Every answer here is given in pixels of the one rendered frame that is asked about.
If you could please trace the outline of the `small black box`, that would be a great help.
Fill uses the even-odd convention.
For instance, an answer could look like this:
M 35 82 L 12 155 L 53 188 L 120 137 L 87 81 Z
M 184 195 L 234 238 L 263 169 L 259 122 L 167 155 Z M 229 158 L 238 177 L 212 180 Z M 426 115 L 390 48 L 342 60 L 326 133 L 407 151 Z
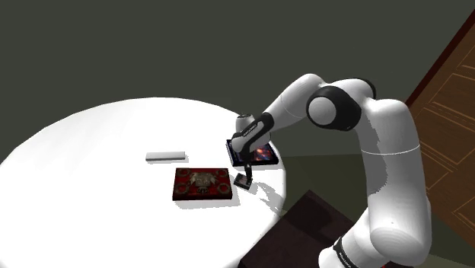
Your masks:
M 252 184 L 252 179 L 249 179 L 246 175 L 238 173 L 234 179 L 233 184 L 245 190 L 249 190 Z

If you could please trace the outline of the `red patterned book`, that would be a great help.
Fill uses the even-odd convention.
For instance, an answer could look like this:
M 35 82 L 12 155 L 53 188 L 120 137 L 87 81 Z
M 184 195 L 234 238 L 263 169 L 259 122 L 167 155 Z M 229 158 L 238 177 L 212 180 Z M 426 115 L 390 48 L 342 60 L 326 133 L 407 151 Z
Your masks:
M 232 199 L 227 168 L 177 167 L 173 201 Z

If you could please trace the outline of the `flat grey remote control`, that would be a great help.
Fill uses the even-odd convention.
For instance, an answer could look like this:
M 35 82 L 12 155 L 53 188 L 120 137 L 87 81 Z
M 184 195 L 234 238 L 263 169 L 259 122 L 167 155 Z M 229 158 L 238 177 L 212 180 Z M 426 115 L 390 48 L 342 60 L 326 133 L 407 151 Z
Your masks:
M 147 152 L 145 155 L 146 161 L 175 161 L 185 158 L 185 152 Z

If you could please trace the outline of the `round white table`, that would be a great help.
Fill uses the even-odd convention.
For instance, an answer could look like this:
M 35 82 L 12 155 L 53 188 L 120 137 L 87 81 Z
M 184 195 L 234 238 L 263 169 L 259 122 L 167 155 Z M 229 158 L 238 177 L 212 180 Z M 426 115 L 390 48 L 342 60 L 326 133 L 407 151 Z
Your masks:
M 0 268 L 237 268 L 276 223 L 282 164 L 230 200 L 172 200 L 176 168 L 227 168 L 233 111 L 153 97 L 103 104 L 23 142 L 0 164 Z M 146 161 L 147 152 L 185 152 Z

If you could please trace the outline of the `brown wooden door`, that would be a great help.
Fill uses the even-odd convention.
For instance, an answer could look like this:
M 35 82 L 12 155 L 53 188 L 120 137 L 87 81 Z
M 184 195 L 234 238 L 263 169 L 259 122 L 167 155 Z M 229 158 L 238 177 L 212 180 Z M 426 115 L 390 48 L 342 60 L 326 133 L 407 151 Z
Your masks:
M 475 248 L 475 10 L 406 104 L 432 211 Z

